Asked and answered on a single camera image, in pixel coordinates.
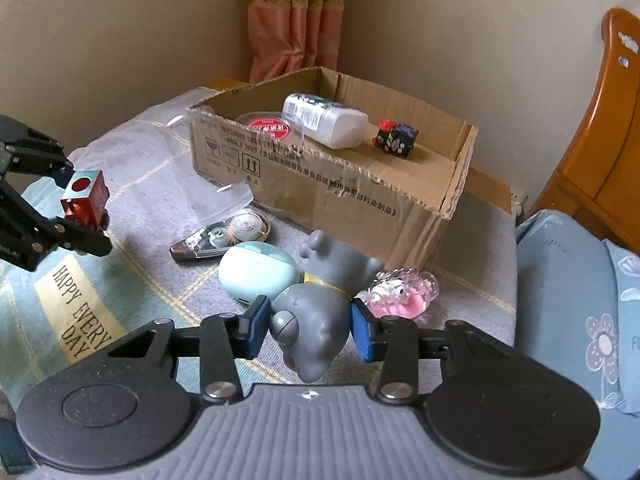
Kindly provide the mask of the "red green toy train car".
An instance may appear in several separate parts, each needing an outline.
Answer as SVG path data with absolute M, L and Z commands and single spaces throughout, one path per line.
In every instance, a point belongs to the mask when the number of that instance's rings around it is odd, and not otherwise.
M 77 171 L 61 197 L 64 218 L 97 231 L 108 227 L 106 203 L 110 198 L 101 170 Z

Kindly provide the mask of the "clear plastic jar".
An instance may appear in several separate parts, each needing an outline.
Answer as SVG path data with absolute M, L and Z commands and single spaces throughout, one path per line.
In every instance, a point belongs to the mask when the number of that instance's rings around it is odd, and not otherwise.
M 141 119 L 159 128 L 162 133 L 183 141 L 188 149 L 186 168 L 176 170 L 175 176 L 176 197 L 181 202 L 179 211 L 186 213 L 183 235 L 190 234 L 200 226 L 220 221 L 254 200 L 253 192 L 244 180 L 239 183 L 215 183 L 194 169 L 195 148 L 191 133 L 198 115 L 191 112 L 189 107 L 179 108 L 176 104 L 153 106 L 141 115 Z

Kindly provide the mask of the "pink keychain charm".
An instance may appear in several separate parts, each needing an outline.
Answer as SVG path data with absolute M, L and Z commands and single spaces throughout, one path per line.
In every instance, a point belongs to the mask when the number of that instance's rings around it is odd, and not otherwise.
M 439 296 L 433 274 L 415 268 L 381 271 L 369 288 L 357 296 L 377 318 L 399 316 L 413 320 Z

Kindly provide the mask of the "grey cat figurine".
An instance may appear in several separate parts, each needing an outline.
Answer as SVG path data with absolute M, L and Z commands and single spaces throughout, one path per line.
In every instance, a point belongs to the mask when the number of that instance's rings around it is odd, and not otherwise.
M 320 230 L 299 249 L 303 281 L 271 304 L 270 334 L 285 364 L 306 384 L 316 382 L 342 351 L 350 331 L 350 303 L 384 269 L 384 262 Z

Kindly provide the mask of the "correction tape dispenser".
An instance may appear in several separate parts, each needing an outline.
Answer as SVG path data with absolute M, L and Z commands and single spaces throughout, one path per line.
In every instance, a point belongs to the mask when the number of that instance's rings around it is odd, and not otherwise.
M 178 263 L 218 258 L 241 243 L 265 242 L 270 230 L 270 221 L 262 212 L 245 207 L 198 229 L 181 242 L 173 244 L 169 252 Z

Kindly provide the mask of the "black purple toy train car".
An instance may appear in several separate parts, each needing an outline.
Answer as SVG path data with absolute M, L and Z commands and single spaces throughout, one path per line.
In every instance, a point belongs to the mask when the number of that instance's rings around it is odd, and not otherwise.
M 412 151 L 419 130 L 403 122 L 384 119 L 378 124 L 378 133 L 372 139 L 373 145 L 385 153 L 407 158 Z

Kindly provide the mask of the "white bottle green label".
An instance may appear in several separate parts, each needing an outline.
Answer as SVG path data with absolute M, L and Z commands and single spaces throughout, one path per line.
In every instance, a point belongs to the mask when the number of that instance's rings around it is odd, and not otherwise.
M 331 150 L 356 148 L 369 125 L 368 115 L 361 110 L 315 94 L 290 94 L 283 103 L 282 115 L 302 128 L 305 138 Z

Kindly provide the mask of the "blue floral pillow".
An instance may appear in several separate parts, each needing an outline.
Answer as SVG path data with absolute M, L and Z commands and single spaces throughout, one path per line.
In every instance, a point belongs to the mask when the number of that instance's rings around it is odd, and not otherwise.
M 586 367 L 601 374 L 600 408 L 639 415 L 639 256 L 606 240 L 614 272 L 611 312 L 586 319 Z

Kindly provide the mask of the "mint green earbuds case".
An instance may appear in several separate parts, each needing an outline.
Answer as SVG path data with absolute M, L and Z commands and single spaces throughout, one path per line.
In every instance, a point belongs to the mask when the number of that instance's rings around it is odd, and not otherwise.
M 300 273 L 296 261 L 283 249 L 264 242 L 244 242 L 222 256 L 218 278 L 230 297 L 249 306 L 260 295 L 273 300 L 297 284 Z

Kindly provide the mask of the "wooden bed headboard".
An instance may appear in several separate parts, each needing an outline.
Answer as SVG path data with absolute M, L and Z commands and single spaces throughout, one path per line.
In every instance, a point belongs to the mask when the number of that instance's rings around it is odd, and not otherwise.
M 565 212 L 594 236 L 639 251 L 639 19 L 613 8 L 592 99 L 572 142 L 529 209 Z

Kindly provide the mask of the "cardboard box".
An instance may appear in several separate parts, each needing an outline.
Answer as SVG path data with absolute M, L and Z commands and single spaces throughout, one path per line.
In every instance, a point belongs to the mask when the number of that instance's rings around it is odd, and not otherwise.
M 331 150 L 311 138 L 274 140 L 235 121 L 280 112 L 287 96 L 310 93 L 366 113 L 362 143 Z M 308 230 L 322 230 L 386 266 L 426 266 L 469 192 L 511 210 L 510 188 L 472 167 L 477 128 L 397 90 L 314 67 L 229 89 L 191 107 L 194 169 L 216 183 L 244 180 L 254 199 Z M 419 130 L 407 158 L 372 139 L 384 119 Z

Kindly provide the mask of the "pink orange curtain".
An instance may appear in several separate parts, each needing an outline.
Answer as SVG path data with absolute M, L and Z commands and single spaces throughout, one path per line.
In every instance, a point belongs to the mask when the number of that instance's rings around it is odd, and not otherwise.
M 335 70 L 345 0 L 247 0 L 250 81 L 322 66 Z

